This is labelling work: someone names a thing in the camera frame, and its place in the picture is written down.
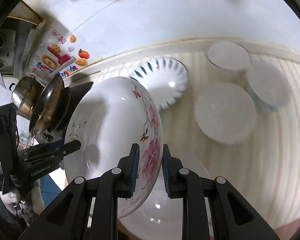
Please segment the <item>black frying pan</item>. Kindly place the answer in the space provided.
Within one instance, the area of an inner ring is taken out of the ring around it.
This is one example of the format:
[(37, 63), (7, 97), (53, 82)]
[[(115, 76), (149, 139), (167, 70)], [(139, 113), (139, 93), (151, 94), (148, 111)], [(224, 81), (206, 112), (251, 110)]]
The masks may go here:
[(44, 88), (35, 105), (29, 125), (31, 134), (42, 133), (51, 125), (63, 90), (63, 79), (60, 75), (55, 75)]

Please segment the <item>black range hood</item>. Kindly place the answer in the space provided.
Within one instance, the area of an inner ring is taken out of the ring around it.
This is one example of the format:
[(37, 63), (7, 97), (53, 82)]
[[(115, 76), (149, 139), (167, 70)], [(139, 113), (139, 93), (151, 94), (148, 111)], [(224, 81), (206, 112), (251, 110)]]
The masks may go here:
[(46, 20), (19, 2), (0, 27), (0, 72), (21, 78)]

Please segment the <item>black induction cooktop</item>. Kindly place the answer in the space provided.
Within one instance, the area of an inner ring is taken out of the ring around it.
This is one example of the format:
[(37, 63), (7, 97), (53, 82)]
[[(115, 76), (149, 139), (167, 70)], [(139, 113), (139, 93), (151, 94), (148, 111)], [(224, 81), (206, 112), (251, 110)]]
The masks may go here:
[(55, 142), (65, 138), (66, 130), (77, 105), (91, 89), (93, 82), (65, 88), (61, 94), (57, 109), (52, 117), (50, 126), (35, 136), (40, 143)]

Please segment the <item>white bowl dark rim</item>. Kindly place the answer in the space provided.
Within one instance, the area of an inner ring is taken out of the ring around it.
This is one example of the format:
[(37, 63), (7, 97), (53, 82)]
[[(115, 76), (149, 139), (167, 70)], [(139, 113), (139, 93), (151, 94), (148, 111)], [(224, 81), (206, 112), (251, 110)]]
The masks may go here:
[(215, 41), (205, 52), (209, 77), (215, 81), (237, 82), (253, 66), (253, 59), (242, 45)]

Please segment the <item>white plate blue emblem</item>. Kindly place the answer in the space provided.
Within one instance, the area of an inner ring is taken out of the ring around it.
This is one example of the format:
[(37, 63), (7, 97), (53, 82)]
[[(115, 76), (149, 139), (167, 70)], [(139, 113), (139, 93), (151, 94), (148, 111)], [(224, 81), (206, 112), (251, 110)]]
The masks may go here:
[(168, 198), (162, 171), (146, 201), (119, 223), (131, 239), (181, 239), (182, 226), (183, 200)]

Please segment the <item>white bowl blue dots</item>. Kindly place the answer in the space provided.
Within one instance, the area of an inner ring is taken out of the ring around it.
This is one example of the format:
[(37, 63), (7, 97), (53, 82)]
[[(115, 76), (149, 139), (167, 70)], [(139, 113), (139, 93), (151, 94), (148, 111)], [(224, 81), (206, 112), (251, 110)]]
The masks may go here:
[(284, 74), (271, 64), (255, 63), (245, 74), (247, 92), (255, 105), (266, 112), (287, 107), (292, 89)]

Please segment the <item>pink floral white plate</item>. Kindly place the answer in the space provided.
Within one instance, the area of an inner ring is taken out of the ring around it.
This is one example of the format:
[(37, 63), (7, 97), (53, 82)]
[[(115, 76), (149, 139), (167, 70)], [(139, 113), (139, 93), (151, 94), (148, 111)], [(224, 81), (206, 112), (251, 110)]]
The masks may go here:
[(132, 214), (145, 202), (157, 180), (163, 152), (159, 112), (145, 87), (128, 77), (93, 84), (69, 121), (65, 142), (73, 140), (80, 141), (81, 148), (63, 159), (68, 182), (78, 176), (102, 176), (129, 155), (133, 143), (138, 144), (135, 191), (132, 198), (118, 200), (118, 217)]

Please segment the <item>white bowl red flowers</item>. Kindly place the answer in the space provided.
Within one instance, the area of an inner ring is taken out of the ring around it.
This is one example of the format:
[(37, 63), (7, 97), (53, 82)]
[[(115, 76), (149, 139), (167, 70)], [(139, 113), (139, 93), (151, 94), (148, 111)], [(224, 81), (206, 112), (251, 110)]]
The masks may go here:
[(252, 135), (257, 111), (243, 88), (213, 82), (198, 93), (194, 117), (208, 138), (223, 145), (237, 145)]

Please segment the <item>colourful wall sticker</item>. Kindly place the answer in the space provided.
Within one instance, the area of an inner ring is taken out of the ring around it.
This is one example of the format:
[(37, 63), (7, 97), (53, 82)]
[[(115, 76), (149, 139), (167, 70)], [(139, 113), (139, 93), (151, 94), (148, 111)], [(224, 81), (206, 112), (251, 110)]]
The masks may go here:
[(45, 85), (57, 74), (66, 78), (86, 67), (89, 59), (89, 52), (77, 36), (50, 28), (35, 49), (25, 74)]

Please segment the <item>stainless steel pot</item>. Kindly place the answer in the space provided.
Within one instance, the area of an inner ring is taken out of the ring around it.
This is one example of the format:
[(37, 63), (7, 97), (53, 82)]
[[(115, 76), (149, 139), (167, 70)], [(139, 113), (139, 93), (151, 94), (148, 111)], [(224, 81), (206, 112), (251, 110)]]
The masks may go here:
[(44, 89), (34, 77), (22, 77), (17, 84), (11, 83), (11, 101), (18, 107), (17, 114), (31, 120), (33, 110)]

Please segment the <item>blue leaf pattern plate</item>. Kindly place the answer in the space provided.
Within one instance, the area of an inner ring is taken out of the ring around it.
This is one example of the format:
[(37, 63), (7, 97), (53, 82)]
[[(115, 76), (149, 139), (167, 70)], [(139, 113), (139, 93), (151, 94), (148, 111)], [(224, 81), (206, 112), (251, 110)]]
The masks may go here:
[(190, 80), (184, 64), (171, 57), (146, 60), (129, 77), (147, 89), (159, 111), (164, 111), (179, 101)]

